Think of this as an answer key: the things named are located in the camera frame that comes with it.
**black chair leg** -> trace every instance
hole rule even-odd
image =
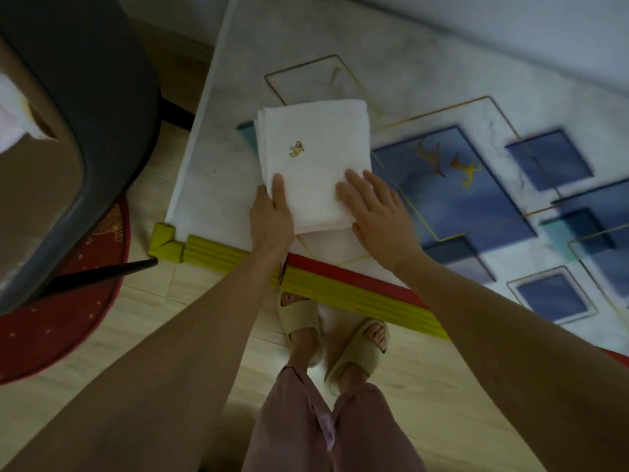
[[[107,280],[126,276],[157,265],[157,259],[142,260],[139,262],[122,263],[120,265],[110,265],[108,267],[94,268],[84,272],[70,273],[54,278],[37,295],[37,300],[48,298],[59,293],[65,293],[84,286],[95,285]]]
[[[160,117],[162,121],[179,126],[186,131],[193,128],[194,114],[189,110],[185,110],[168,99],[160,98],[159,102]]]

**beige slipper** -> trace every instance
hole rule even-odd
[[[314,328],[316,330],[319,346],[316,353],[310,360],[308,367],[314,367],[323,359],[323,342],[321,341],[321,320],[319,319],[319,309],[314,300],[295,301],[286,306],[282,306],[283,291],[277,295],[277,311],[279,322],[284,330],[288,346],[292,346],[291,333],[303,330],[303,328]]]
[[[370,319],[360,325],[360,328],[358,328],[358,331],[354,333],[354,336],[352,336],[352,339],[341,353],[341,356],[334,363],[334,366],[332,366],[332,368],[325,375],[325,385],[327,386],[330,394],[332,394],[333,396],[340,395],[337,379],[339,374],[343,371],[343,366],[345,366],[347,363],[354,363],[359,365],[370,377],[375,371],[375,368],[377,368],[380,364],[384,353],[380,351],[380,348],[377,344],[365,338],[364,336],[365,330],[374,323],[384,325],[384,327],[386,328],[387,348],[389,348],[389,328],[387,328],[386,323],[379,320]]]

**red rug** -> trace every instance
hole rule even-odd
[[[125,263],[129,211],[124,196],[57,269],[57,275]],[[122,278],[86,286],[21,306],[0,317],[0,384],[39,373],[67,356],[103,320]]]

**table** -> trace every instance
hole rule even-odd
[[[176,239],[250,250],[248,121],[355,98],[373,171],[433,258],[629,354],[629,100],[349,0],[230,0],[166,218]],[[350,231],[291,252],[399,284]]]

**pink pants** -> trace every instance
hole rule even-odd
[[[328,451],[336,472],[426,471],[380,389],[353,388],[330,412],[308,375],[287,365],[260,409],[242,470],[326,472]]]

